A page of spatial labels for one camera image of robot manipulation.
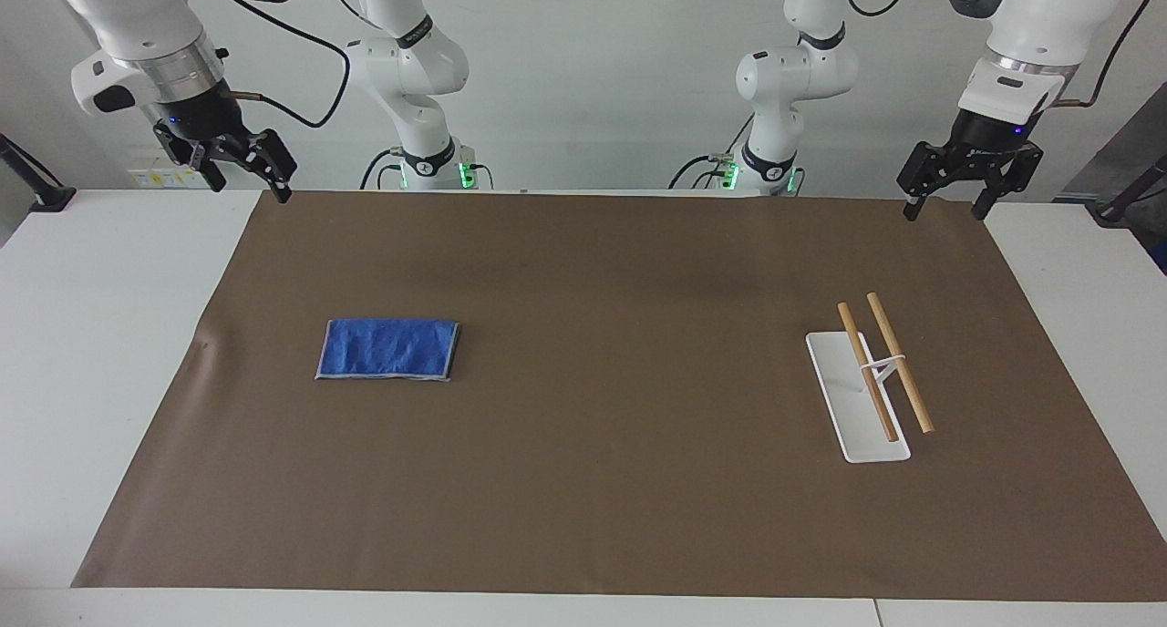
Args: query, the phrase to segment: chopsticks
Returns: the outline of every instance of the chopsticks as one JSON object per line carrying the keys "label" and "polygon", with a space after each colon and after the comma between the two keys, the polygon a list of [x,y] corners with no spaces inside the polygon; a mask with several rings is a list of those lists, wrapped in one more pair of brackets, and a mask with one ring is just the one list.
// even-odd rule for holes
{"label": "chopsticks", "polygon": [[871,361],[867,360],[867,354],[864,353],[864,343],[859,340],[859,329],[855,327],[855,319],[851,315],[851,306],[847,306],[846,301],[839,304],[839,316],[843,318],[843,327],[847,329],[847,336],[851,337],[851,348],[855,351],[855,361],[859,363],[859,370],[864,375],[864,383],[867,384],[867,393],[872,396],[872,402],[875,404],[875,412],[879,413],[879,422],[883,425],[883,434],[887,436],[888,443],[895,443],[900,439],[900,434],[895,432],[892,414],[887,411],[887,405],[883,403],[883,393],[880,391],[879,384],[875,383],[875,372],[872,371],[872,368],[867,367],[871,364]]}
{"label": "chopsticks", "polygon": [[896,362],[896,367],[900,372],[900,379],[903,381],[903,389],[908,393],[908,400],[911,403],[911,410],[916,413],[916,422],[920,423],[921,431],[924,433],[936,431],[932,417],[928,413],[928,407],[924,406],[924,398],[920,395],[916,378],[911,376],[911,368],[908,367],[908,357],[903,356],[900,341],[895,337],[895,332],[892,330],[892,322],[887,319],[887,312],[883,311],[883,302],[880,301],[879,294],[874,292],[867,294],[867,302],[871,304],[872,312],[875,313],[875,321],[879,323],[880,333],[883,334],[883,341],[887,342],[888,353],[893,357],[901,356],[900,361]]}

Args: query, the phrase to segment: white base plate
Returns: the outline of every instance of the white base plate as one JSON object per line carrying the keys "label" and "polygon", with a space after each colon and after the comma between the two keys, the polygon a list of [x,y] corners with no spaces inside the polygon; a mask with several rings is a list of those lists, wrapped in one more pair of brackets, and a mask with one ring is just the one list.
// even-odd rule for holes
{"label": "white base plate", "polygon": [[[871,361],[872,353],[862,333],[859,333],[859,340]],[[826,398],[831,422],[834,423],[834,433],[839,437],[843,458],[853,464],[903,461],[911,458],[911,450],[903,438],[892,399],[883,384],[880,384],[883,403],[892,414],[895,432],[900,436],[895,443],[887,441],[846,332],[809,333],[806,347],[810,349],[810,360],[815,363],[823,397]]]}

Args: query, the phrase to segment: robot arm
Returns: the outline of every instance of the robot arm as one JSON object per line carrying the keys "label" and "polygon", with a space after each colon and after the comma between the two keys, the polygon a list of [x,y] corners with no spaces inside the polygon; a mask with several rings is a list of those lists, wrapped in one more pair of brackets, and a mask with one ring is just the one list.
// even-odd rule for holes
{"label": "robot arm", "polygon": [[429,98],[466,85],[466,54],[438,29],[421,0],[361,0],[361,8],[390,37],[354,42],[349,56],[358,84],[389,112],[401,138],[406,187],[473,186],[474,152],[450,135],[445,112]]}
{"label": "robot arm", "polygon": [[762,50],[738,67],[738,92],[754,107],[746,144],[734,151],[738,187],[774,194],[794,166],[803,132],[798,100],[851,90],[859,60],[845,40],[846,0],[785,0],[798,46]]}
{"label": "robot arm", "polygon": [[985,183],[973,207],[985,218],[998,198],[1028,186],[1042,151],[1033,132],[1083,62],[1090,39],[1119,0],[950,0],[965,16],[993,26],[959,113],[943,146],[916,145],[897,182],[916,220],[924,200],[960,180]]}
{"label": "robot arm", "polygon": [[200,172],[212,189],[226,180],[216,160],[263,177],[280,202],[295,161],[273,130],[254,134],[228,90],[222,58],[187,0],[68,0],[100,44],[72,71],[74,93],[90,113],[151,106],[154,134],[172,161]]}

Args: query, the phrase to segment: brown paper mat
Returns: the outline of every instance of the brown paper mat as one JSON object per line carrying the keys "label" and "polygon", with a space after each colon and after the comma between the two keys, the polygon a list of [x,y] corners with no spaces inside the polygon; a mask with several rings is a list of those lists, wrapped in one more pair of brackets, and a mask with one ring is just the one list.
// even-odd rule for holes
{"label": "brown paper mat", "polygon": [[[265,195],[74,585],[1167,600],[988,232],[899,211]],[[883,353],[871,290],[939,431],[857,466],[803,336]],[[361,316],[461,321],[453,381],[314,381]]]}

